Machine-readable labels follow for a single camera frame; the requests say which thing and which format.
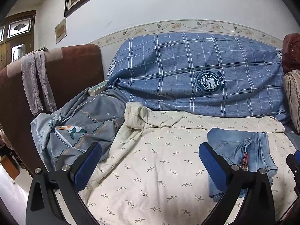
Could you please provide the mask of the blue denim jeans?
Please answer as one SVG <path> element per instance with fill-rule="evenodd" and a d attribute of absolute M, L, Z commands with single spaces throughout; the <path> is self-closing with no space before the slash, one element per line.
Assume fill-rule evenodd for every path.
<path fill-rule="evenodd" d="M 212 128 L 206 137 L 212 149 L 229 165 L 238 165 L 243 171 L 250 172 L 263 168 L 273 184 L 278 167 L 271 157 L 266 133 Z"/>

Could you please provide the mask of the striped beige pillow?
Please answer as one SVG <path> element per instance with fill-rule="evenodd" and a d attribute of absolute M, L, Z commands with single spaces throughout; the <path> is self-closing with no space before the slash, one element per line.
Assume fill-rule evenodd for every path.
<path fill-rule="evenodd" d="M 291 121 L 296 132 L 299 134 L 299 93 L 300 74 L 299 70 L 292 70 L 284 75 L 283 86 L 288 100 Z"/>

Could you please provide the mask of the blue plaid quilt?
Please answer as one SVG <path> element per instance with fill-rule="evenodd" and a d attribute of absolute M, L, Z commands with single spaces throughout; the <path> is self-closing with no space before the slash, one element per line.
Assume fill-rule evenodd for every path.
<path fill-rule="evenodd" d="M 178 32 L 126 40 L 107 85 L 153 110 L 273 116 L 286 123 L 283 76 L 279 48 L 239 36 Z"/>

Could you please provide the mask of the cream leaf-print bedsheet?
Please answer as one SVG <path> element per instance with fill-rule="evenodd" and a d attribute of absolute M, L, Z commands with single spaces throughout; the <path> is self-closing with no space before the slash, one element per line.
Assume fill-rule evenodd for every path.
<path fill-rule="evenodd" d="M 271 191 L 280 217 L 296 199 L 285 163 L 295 148 L 280 121 L 153 111 L 141 103 L 126 105 L 124 124 L 80 192 L 82 200 L 100 224 L 201 224 L 215 206 L 198 155 L 212 128 L 267 134 L 278 167 Z"/>

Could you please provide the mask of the small wall picture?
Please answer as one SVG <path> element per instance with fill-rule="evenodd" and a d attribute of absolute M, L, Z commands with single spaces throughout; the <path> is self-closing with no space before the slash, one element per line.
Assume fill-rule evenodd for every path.
<path fill-rule="evenodd" d="M 67 35 L 66 19 L 64 18 L 55 28 L 55 41 L 58 44 Z"/>

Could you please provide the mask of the grey patterned pillowcase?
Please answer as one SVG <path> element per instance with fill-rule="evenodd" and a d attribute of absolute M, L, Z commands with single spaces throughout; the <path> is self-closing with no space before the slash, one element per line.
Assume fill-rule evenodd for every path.
<path fill-rule="evenodd" d="M 82 91 L 52 114 L 41 113 L 31 122 L 31 135 L 48 172 L 72 165 L 94 142 L 102 148 L 100 160 L 124 123 L 127 99 L 116 88 L 90 96 Z"/>

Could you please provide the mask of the small green box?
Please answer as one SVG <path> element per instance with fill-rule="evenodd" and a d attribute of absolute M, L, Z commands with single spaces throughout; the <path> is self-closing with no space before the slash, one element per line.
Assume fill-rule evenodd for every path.
<path fill-rule="evenodd" d="M 102 91 L 105 90 L 106 85 L 107 85 L 107 80 L 89 88 L 88 89 L 89 96 L 95 96 L 95 95 L 100 94 Z"/>

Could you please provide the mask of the wooden door with glass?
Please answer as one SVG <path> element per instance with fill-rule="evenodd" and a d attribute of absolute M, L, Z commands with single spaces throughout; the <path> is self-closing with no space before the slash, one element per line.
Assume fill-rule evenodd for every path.
<path fill-rule="evenodd" d="M 1 69 L 34 50 L 36 10 L 8 16 L 1 22 Z"/>

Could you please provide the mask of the lilac cloth on headboard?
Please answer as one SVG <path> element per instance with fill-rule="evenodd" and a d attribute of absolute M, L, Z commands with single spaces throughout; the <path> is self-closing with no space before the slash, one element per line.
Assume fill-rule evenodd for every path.
<path fill-rule="evenodd" d="M 35 51 L 21 58 L 21 76 L 29 109 L 33 115 L 43 110 L 57 110 L 54 95 L 47 77 L 44 51 Z"/>

